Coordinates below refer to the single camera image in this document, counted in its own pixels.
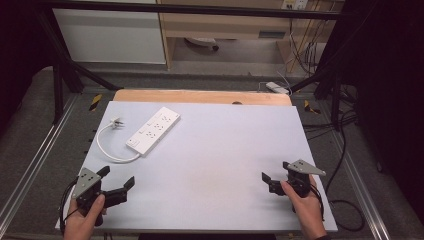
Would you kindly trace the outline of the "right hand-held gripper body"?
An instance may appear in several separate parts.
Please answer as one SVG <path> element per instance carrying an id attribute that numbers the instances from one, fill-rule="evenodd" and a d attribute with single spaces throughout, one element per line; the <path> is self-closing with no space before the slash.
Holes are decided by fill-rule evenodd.
<path id="1" fill-rule="evenodd" d="M 290 163 L 287 171 L 288 183 L 302 198 L 306 197 L 311 191 L 311 182 L 309 179 L 310 175 L 326 175 L 324 170 L 321 170 L 301 159 Z"/>

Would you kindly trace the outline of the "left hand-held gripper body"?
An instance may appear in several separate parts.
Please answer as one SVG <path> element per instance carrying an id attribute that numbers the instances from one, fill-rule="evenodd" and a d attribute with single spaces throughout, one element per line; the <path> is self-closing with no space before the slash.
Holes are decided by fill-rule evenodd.
<path id="1" fill-rule="evenodd" d="M 83 215 L 88 213 L 97 197 L 102 194 L 102 178 L 97 175 L 97 172 L 85 167 L 82 168 L 72 198 L 76 200 L 78 210 Z"/>

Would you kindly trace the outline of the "person's right hand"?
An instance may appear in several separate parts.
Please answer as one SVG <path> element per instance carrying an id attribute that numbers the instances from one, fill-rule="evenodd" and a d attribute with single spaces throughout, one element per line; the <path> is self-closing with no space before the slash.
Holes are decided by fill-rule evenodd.
<path id="1" fill-rule="evenodd" d="M 287 181 L 282 181 L 281 187 L 292 202 L 305 239 L 319 240 L 327 236 L 318 197 L 312 192 L 307 197 L 300 197 Z"/>

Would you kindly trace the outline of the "person's left hand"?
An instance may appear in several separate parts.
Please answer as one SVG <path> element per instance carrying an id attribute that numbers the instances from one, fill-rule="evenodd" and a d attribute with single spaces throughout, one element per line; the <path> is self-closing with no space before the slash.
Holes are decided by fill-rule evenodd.
<path id="1" fill-rule="evenodd" d="M 105 212 L 105 196 L 99 195 L 86 215 L 78 211 L 75 199 L 70 201 L 69 217 L 65 224 L 63 240 L 90 240 L 97 217 Z"/>

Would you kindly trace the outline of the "small white floor power strip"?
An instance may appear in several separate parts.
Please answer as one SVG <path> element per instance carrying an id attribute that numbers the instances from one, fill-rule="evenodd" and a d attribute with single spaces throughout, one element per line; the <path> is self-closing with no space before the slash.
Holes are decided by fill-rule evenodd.
<path id="1" fill-rule="evenodd" d="M 289 91 L 287 89 L 278 85 L 275 82 L 268 82 L 268 83 L 265 84 L 265 86 L 274 93 L 286 94 L 286 95 L 289 94 Z"/>

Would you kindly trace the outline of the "black metal stand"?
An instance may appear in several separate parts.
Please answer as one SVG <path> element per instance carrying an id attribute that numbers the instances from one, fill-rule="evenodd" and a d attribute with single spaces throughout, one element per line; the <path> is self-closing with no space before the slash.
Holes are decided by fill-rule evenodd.
<path id="1" fill-rule="evenodd" d="M 332 95 L 331 125 L 340 129 L 339 102 L 341 88 L 341 73 L 346 68 L 352 40 L 356 34 L 360 17 L 360 10 L 355 0 L 343 0 L 343 6 L 334 19 L 334 27 L 329 35 L 317 71 L 310 77 L 291 87 L 292 92 L 317 82 L 318 86 L 314 92 L 317 100 L 323 100 Z"/>
<path id="2" fill-rule="evenodd" d="M 71 93 L 81 93 L 84 90 L 84 85 L 80 76 L 85 76 L 108 90 L 120 90 L 119 86 L 95 75 L 71 58 L 60 28 L 55 21 L 54 13 L 50 8 L 35 7 L 33 14 L 40 26 L 39 36 L 45 38 L 44 43 L 52 61 L 55 103 L 54 124 L 58 123 L 64 116 L 63 85 L 66 85 Z"/>

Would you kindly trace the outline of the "wooden table board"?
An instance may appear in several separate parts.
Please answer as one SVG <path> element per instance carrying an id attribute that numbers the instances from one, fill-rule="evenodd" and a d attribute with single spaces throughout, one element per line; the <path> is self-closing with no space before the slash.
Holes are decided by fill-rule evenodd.
<path id="1" fill-rule="evenodd" d="M 270 106 L 292 105 L 290 97 L 285 94 L 234 91 L 121 89 L 115 93 L 113 100 Z"/>

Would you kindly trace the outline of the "dark curtain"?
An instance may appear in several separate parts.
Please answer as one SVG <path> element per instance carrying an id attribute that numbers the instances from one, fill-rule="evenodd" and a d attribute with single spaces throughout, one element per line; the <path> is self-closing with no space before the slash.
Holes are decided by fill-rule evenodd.
<path id="1" fill-rule="evenodd" d="M 31 0 L 0 0 L 0 134 L 33 76 L 50 65 Z"/>
<path id="2" fill-rule="evenodd" d="M 344 78 L 378 159 L 424 222 L 424 0 L 380 0 Z"/>

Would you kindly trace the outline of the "white cabinet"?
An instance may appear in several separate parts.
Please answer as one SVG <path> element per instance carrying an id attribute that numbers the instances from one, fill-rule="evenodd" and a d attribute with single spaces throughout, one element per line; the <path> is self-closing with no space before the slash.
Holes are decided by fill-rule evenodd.
<path id="1" fill-rule="evenodd" d="M 74 61 L 166 62 L 157 13 L 68 9 L 53 12 Z"/>

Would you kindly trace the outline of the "white device under desk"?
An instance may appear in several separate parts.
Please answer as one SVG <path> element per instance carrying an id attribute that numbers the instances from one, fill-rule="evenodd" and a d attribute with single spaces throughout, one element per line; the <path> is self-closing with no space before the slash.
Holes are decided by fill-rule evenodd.
<path id="1" fill-rule="evenodd" d="M 213 38 L 186 38 L 186 41 L 198 46 L 209 47 L 213 51 L 219 50 L 219 46 Z"/>

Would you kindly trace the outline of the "light wooden desk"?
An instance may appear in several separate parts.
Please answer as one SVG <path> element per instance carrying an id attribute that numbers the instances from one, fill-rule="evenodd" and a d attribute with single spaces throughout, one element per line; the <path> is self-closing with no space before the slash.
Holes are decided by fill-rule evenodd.
<path id="1" fill-rule="evenodd" d="M 159 4 L 248 7 L 282 9 L 283 0 L 156 0 Z M 339 12 L 343 0 L 308 0 L 304 10 Z M 159 15 L 166 64 L 172 65 L 178 38 L 271 39 L 278 46 L 286 69 L 300 67 L 301 52 L 310 43 L 326 43 L 333 20 L 277 19 L 268 17 L 219 16 L 198 14 Z"/>

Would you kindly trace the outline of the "black metal crossbar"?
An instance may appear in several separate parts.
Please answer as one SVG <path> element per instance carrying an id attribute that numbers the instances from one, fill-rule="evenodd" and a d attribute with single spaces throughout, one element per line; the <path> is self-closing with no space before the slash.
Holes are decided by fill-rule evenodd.
<path id="1" fill-rule="evenodd" d="M 348 13 L 318 12 L 305 10 L 274 10 L 263 8 L 175 5 L 175 4 L 147 4 L 123 2 L 98 2 L 74 0 L 40 0 L 39 6 L 55 9 L 172 13 L 172 14 L 199 14 L 222 16 L 250 16 L 268 18 L 294 18 L 318 20 L 344 20 L 351 17 Z"/>

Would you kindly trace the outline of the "aluminium rail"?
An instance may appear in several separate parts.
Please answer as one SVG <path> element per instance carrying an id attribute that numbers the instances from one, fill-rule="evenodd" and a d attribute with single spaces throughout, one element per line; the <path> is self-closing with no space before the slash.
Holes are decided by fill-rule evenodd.
<path id="1" fill-rule="evenodd" d="M 377 207 L 374 204 L 374 201 L 354 164 L 353 158 L 351 157 L 349 151 L 344 148 L 346 146 L 346 142 L 343 141 L 342 134 L 340 132 L 335 132 L 332 134 L 332 136 L 338 147 L 338 150 L 344 154 L 343 162 L 345 171 L 354 189 L 355 195 L 358 199 L 359 205 L 361 206 L 368 226 L 374 236 L 374 239 L 390 240 L 390 234 L 386 228 L 386 225 L 382 220 Z"/>
<path id="2" fill-rule="evenodd" d="M 43 139 L 40 147 L 35 155 L 32 157 L 31 162 L 20 178 L 18 184 L 14 188 L 12 194 L 6 201 L 5 205 L 0 210 L 0 239 L 5 235 L 8 227 L 10 226 L 13 218 L 15 217 L 20 205 L 22 204 L 26 194 L 28 193 L 34 179 L 42 168 L 46 158 L 48 157 L 56 139 L 61 133 L 64 125 L 66 124 L 75 102 L 79 98 L 78 94 L 71 94 L 63 108 L 63 115 L 59 118 L 58 122 L 53 124 L 46 137 Z"/>

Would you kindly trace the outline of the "white wall socket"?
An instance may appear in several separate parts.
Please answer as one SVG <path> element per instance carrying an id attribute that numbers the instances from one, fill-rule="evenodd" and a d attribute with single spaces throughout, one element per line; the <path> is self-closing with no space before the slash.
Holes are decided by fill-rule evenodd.
<path id="1" fill-rule="evenodd" d="M 283 0 L 282 9 L 304 10 L 308 4 L 308 0 Z"/>

